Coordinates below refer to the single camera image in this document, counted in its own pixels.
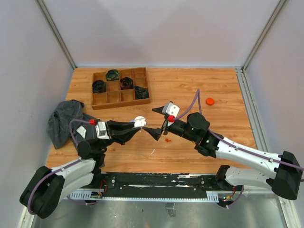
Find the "white earbud charging case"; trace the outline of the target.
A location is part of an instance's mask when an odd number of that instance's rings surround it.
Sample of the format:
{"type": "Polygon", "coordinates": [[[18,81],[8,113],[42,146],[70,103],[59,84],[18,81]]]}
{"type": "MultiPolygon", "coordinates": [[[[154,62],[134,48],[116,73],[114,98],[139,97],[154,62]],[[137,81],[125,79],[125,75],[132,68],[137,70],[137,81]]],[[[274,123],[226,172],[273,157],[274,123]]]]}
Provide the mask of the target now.
{"type": "Polygon", "coordinates": [[[143,116],[137,116],[136,118],[134,118],[134,127],[144,127],[146,126],[146,119],[143,116]]]}

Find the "orange earbud charging case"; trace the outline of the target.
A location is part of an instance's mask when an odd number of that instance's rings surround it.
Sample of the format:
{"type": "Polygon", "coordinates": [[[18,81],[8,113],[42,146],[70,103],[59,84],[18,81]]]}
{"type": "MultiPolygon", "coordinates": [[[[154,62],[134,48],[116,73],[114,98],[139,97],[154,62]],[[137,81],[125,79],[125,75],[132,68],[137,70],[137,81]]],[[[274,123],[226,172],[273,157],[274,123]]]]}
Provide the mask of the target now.
{"type": "Polygon", "coordinates": [[[209,97],[209,98],[206,99],[205,102],[206,102],[207,105],[214,105],[215,100],[213,98],[209,97]]]}

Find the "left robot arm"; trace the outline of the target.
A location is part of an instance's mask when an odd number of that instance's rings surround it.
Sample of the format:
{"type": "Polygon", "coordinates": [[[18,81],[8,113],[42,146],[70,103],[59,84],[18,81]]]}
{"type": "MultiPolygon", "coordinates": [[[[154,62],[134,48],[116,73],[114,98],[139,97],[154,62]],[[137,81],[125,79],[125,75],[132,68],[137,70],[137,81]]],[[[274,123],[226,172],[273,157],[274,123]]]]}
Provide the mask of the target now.
{"type": "Polygon", "coordinates": [[[94,126],[97,137],[76,142],[77,159],[52,169],[41,166],[36,170],[19,199],[29,214],[45,219],[63,198],[75,190],[87,185],[98,187],[102,182],[99,173],[107,147],[113,143],[124,145],[146,125],[142,116],[132,122],[103,122],[98,119],[78,122],[94,126]]]}

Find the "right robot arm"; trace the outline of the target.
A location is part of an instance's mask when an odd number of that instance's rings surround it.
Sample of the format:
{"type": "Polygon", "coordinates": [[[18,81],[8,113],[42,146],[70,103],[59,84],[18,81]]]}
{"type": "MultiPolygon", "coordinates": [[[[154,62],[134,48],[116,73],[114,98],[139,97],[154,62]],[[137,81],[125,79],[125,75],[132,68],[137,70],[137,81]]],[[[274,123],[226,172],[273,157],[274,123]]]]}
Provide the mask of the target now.
{"type": "Polygon", "coordinates": [[[169,109],[154,108],[153,111],[164,116],[161,128],[144,127],[155,140],[159,140],[162,134],[172,133],[193,142],[194,149],[203,156],[246,166],[245,169],[220,166],[215,178],[215,184],[220,190],[247,185],[270,189],[287,200],[297,199],[304,169],[293,153],[264,152],[236,143],[211,131],[210,123],[199,112],[189,114],[186,121],[182,121],[176,117],[178,108],[175,105],[169,109]]]}

